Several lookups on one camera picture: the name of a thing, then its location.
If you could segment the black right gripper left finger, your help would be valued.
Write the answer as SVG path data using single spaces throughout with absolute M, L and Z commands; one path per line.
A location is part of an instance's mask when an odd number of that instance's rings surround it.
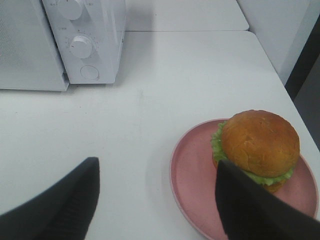
M 88 157 L 50 188 L 1 214 L 2 240 L 83 240 L 100 195 L 100 163 Z

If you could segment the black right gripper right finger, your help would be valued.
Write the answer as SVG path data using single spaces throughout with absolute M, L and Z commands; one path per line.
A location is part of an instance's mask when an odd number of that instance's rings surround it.
M 230 240 L 318 240 L 320 223 L 260 187 L 229 160 L 218 163 L 215 202 Z

